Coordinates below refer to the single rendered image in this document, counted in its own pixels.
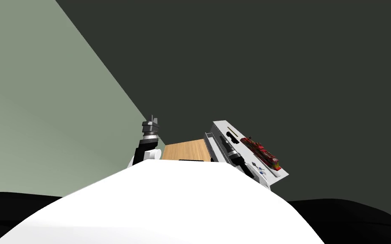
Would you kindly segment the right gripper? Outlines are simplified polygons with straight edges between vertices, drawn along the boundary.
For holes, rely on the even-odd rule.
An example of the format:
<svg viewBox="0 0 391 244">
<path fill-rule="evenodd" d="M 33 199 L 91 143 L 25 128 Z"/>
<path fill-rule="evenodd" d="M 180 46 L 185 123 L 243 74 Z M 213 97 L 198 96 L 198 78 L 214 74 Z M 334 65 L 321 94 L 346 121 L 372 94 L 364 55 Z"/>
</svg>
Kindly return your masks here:
<svg viewBox="0 0 391 244">
<path fill-rule="evenodd" d="M 228 156 L 231 156 L 231 155 L 234 155 L 236 154 L 237 152 L 235 151 L 234 147 L 228 142 L 227 139 L 225 139 L 224 137 L 222 136 L 219 136 L 220 140 L 221 140 L 221 143 L 222 145 L 224 146 L 224 149 L 226 150 Z"/>
</svg>

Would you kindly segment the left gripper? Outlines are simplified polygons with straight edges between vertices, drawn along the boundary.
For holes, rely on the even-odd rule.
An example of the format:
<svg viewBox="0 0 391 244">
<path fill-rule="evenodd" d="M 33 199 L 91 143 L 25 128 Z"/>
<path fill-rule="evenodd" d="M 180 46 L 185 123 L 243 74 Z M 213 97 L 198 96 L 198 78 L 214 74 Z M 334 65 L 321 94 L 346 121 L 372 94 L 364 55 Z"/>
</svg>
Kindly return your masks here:
<svg viewBox="0 0 391 244">
<path fill-rule="evenodd" d="M 144 137 L 155 137 L 159 132 L 158 119 L 151 115 L 151 117 L 142 123 L 142 132 Z"/>
</svg>

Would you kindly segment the white cabinet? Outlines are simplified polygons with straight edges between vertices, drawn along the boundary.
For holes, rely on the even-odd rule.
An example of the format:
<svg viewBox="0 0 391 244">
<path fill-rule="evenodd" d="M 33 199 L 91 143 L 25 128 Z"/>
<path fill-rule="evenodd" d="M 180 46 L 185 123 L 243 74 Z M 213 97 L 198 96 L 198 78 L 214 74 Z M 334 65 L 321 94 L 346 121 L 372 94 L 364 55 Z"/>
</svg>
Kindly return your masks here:
<svg viewBox="0 0 391 244">
<path fill-rule="evenodd" d="M 232 139 L 226 135 L 228 132 L 239 141 L 238 144 L 233 143 Z M 212 161 L 229 163 L 237 170 L 244 172 L 239 165 L 233 164 L 220 137 L 227 140 L 235 151 L 243 157 L 248 169 L 254 175 L 254 180 L 261 185 L 270 188 L 271 185 L 289 175 L 284 169 L 276 171 L 265 165 L 256 154 L 240 142 L 244 135 L 226 120 L 214 121 L 210 131 L 204 135 L 204 141 Z"/>
</svg>

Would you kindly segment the red toy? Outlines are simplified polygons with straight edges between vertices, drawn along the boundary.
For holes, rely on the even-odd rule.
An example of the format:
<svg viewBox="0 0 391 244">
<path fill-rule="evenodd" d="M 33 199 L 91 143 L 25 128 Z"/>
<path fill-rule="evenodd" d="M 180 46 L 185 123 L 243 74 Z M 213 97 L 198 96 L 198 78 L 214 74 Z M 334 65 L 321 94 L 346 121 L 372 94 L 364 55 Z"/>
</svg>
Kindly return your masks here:
<svg viewBox="0 0 391 244">
<path fill-rule="evenodd" d="M 254 142 L 251 138 L 247 137 L 241 138 L 240 142 L 244 143 L 268 168 L 274 171 L 282 169 L 279 165 L 278 158 L 268 152 L 261 143 Z"/>
</svg>

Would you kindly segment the wooden box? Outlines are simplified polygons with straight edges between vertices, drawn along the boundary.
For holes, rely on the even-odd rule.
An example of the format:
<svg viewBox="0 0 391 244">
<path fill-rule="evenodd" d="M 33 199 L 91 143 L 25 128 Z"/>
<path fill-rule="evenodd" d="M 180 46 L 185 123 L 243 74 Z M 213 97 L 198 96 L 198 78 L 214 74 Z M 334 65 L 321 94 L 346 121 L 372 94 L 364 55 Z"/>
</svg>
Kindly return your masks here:
<svg viewBox="0 0 391 244">
<path fill-rule="evenodd" d="M 165 146 L 163 160 L 211 161 L 211 156 L 203 139 L 186 141 Z"/>
</svg>

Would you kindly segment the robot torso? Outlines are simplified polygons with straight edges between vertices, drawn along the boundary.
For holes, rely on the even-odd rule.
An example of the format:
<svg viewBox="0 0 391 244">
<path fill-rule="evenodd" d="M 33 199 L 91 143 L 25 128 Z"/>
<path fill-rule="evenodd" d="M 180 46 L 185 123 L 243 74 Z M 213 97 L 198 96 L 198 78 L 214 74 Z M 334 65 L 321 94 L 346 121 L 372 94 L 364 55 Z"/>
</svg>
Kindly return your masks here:
<svg viewBox="0 0 391 244">
<path fill-rule="evenodd" d="M 324 244 L 284 199 L 224 162 L 148 159 L 35 212 L 0 244 Z"/>
</svg>

